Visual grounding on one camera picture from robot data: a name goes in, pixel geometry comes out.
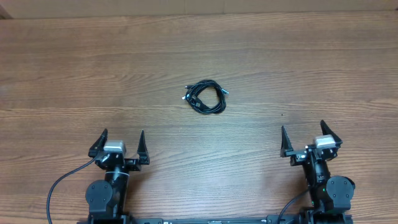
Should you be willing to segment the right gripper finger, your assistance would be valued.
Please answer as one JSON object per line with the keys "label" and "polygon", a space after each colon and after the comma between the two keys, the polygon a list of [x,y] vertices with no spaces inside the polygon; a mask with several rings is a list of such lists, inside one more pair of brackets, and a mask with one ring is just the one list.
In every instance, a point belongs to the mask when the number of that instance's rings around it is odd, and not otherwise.
{"label": "right gripper finger", "polygon": [[282,142],[280,148],[280,157],[291,156],[294,149],[291,145],[290,139],[287,135],[287,131],[284,126],[281,127],[281,134],[282,134]]}
{"label": "right gripper finger", "polygon": [[329,126],[326,124],[326,122],[324,120],[320,121],[320,126],[322,129],[322,133],[324,135],[331,135],[334,139],[334,141],[336,142],[336,146],[341,146],[341,144],[343,143],[342,139],[339,138],[330,128]]}

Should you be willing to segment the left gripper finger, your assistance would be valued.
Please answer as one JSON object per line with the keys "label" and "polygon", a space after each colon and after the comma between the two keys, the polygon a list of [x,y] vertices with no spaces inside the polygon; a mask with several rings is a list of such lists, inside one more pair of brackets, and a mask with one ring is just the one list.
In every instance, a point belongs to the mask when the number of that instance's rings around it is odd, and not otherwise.
{"label": "left gripper finger", "polygon": [[144,130],[141,131],[139,145],[137,148],[137,154],[139,156],[139,163],[141,165],[149,165],[150,164],[150,157],[149,157],[149,153],[147,151]]}
{"label": "left gripper finger", "polygon": [[89,148],[88,156],[96,157],[100,151],[103,150],[104,145],[108,139],[108,130],[105,128],[101,133],[100,137],[95,141],[95,143]]}

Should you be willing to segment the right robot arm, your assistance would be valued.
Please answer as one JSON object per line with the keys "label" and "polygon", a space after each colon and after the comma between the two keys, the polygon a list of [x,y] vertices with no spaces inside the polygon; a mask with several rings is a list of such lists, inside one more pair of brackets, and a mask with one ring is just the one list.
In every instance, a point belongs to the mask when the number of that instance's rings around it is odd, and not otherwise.
{"label": "right robot arm", "polygon": [[[302,166],[308,189],[294,197],[281,210],[277,223],[285,220],[289,223],[352,223],[346,212],[351,209],[351,199],[356,188],[348,177],[332,176],[327,162],[338,156],[343,141],[326,124],[320,121],[322,135],[316,136],[312,144],[304,149],[293,149],[287,131],[281,127],[281,157],[288,157],[291,166]],[[305,194],[309,194],[312,205],[303,207],[292,218],[284,217],[286,210]]]}

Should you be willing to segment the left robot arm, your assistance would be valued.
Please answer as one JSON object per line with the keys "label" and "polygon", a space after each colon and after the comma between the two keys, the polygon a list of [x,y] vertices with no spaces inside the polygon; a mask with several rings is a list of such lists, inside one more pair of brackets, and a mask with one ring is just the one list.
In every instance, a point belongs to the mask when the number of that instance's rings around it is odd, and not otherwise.
{"label": "left robot arm", "polygon": [[126,157],[122,140],[109,140],[105,129],[88,151],[88,156],[102,170],[104,178],[92,182],[85,194],[89,205],[88,223],[135,223],[135,218],[124,210],[129,173],[139,172],[150,164],[145,135],[141,132],[137,158]]}

